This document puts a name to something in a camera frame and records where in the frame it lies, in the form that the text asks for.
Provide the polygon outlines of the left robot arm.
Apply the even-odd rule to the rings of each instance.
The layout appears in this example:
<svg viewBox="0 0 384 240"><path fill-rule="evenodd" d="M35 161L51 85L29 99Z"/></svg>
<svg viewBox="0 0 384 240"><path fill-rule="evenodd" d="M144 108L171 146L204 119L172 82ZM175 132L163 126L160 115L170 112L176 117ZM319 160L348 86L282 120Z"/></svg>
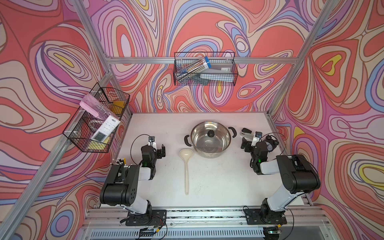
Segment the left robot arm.
<svg viewBox="0 0 384 240"><path fill-rule="evenodd" d="M140 181L151 181L156 174L158 159L166 156L166 147L160 149L146 145L141 147L142 161L139 165L113 165L100 193L101 204L119 206L127 210L128 216L121 220L126 226L164 224L166 211L152 212L152 204L138 194Z"/></svg>

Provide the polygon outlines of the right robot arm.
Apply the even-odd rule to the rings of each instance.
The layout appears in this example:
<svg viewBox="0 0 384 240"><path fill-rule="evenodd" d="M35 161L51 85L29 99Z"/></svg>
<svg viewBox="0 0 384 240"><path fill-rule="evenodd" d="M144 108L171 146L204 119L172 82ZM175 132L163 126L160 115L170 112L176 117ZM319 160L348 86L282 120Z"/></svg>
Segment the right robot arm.
<svg viewBox="0 0 384 240"><path fill-rule="evenodd" d="M278 155L268 161L268 153L274 150L277 141L259 142L242 139L241 149L251 154L250 166L257 175L281 176L281 186L259 208L244 208L248 225L284 225L286 208L298 197L317 190L321 186L318 172L303 155Z"/></svg>

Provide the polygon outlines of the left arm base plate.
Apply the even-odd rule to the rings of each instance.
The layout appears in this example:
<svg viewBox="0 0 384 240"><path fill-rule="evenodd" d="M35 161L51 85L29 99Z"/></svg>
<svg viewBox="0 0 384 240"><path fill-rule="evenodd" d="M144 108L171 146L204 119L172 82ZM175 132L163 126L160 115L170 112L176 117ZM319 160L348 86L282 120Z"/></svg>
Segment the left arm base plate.
<svg viewBox="0 0 384 240"><path fill-rule="evenodd" d="M129 214L125 225L127 227L163 226L166 222L167 210L152 210L151 214Z"/></svg>

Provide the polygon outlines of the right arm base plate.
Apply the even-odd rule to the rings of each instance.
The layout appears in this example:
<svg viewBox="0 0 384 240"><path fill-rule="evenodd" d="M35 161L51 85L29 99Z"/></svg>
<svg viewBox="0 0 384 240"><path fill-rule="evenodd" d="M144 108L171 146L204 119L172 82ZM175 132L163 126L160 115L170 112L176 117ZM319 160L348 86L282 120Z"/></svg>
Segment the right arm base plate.
<svg viewBox="0 0 384 240"><path fill-rule="evenodd" d="M265 208L250 209L247 206L243 207L243 212L248 225L285 225L287 220L285 211L274 212Z"/></svg>

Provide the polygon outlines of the cream plastic ladle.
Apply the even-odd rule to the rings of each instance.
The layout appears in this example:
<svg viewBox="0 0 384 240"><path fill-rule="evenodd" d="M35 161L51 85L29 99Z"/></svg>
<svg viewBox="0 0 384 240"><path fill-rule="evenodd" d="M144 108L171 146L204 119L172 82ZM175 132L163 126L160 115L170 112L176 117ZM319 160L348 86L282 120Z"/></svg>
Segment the cream plastic ladle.
<svg viewBox="0 0 384 240"><path fill-rule="evenodd" d="M194 152L190 149L182 149L179 152L179 157L183 160L185 165L185 194L189 195L189 160L193 157Z"/></svg>

